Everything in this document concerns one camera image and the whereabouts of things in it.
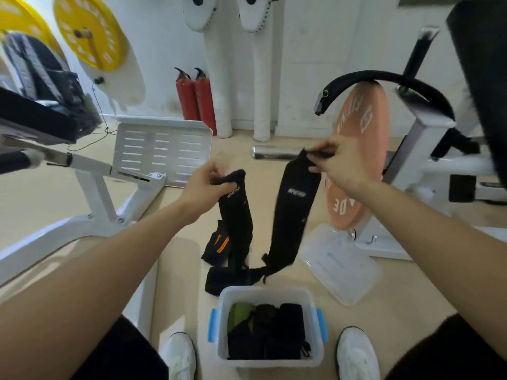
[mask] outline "red fire extinguisher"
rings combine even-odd
[[[174,68],[180,72],[176,79],[176,90],[180,98],[181,111],[185,120],[200,121],[199,108],[195,95],[194,82],[190,76],[179,68]]]
[[[215,110],[213,108],[212,87],[209,83],[209,78],[202,69],[197,69],[197,77],[194,81],[195,93],[197,95],[197,106],[201,120],[211,128],[213,135],[217,135],[217,123],[215,122]]]

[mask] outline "shoe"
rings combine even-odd
[[[197,359],[192,339],[185,332],[173,333],[159,352],[169,367],[169,380],[194,380]]]
[[[340,380],[380,380],[377,355],[358,327],[345,328],[336,342],[336,372]]]

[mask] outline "beige floor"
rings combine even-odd
[[[270,144],[306,146],[313,140],[274,138]],[[222,163],[226,172],[243,168],[246,171],[246,190],[253,217],[254,233],[250,252],[250,266],[262,266],[261,256],[269,250],[276,194],[285,163],[282,161],[252,160],[250,147],[254,144],[251,132],[235,132],[230,139],[213,140],[212,156]],[[114,137],[80,151],[106,162],[112,160]],[[113,202],[119,206],[134,187],[120,181],[107,182]],[[174,201],[181,190],[164,189],[148,213]],[[36,170],[20,171],[0,176],[0,250],[23,236],[54,221],[87,213],[85,199],[71,170],[42,166]],[[505,211],[486,208],[487,223],[503,222]],[[330,342],[326,344],[323,363],[314,369],[234,370],[220,367],[213,361],[213,345],[206,340],[210,310],[217,306],[217,298],[204,292],[209,266],[200,256],[211,233],[216,229],[219,208],[215,206],[195,224],[181,230],[160,257],[157,292],[155,295],[151,342],[155,347],[167,340],[176,330],[190,334],[199,351],[199,364],[204,379],[261,379],[336,378],[334,345],[340,331],[349,325],[361,327],[375,347],[381,367],[386,374],[396,360],[422,337],[432,332],[447,316],[452,306],[437,291],[412,262],[377,259],[382,266],[382,281],[354,308],[340,305],[297,259],[295,264],[267,280],[268,287],[305,287],[313,294],[315,304],[325,314]],[[317,194],[307,230],[328,222],[322,186]],[[81,253],[98,242],[88,237],[64,247],[32,270],[22,274],[0,289],[5,300],[37,278],[56,268],[68,256]]]

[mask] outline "printed logo on sock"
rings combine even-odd
[[[297,189],[289,189],[287,191],[287,193],[292,193],[294,196],[298,196],[298,197],[305,197],[306,196],[306,193],[305,192],[301,192],[301,191],[298,191]]]
[[[231,193],[227,195],[227,198],[230,198],[233,194],[235,194],[237,191],[239,191],[240,186],[238,186],[235,190],[233,190]]]

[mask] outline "bolt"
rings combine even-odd
[[[355,240],[355,230],[353,230],[352,228],[349,229],[347,231],[347,238],[350,240],[350,241],[354,241]]]

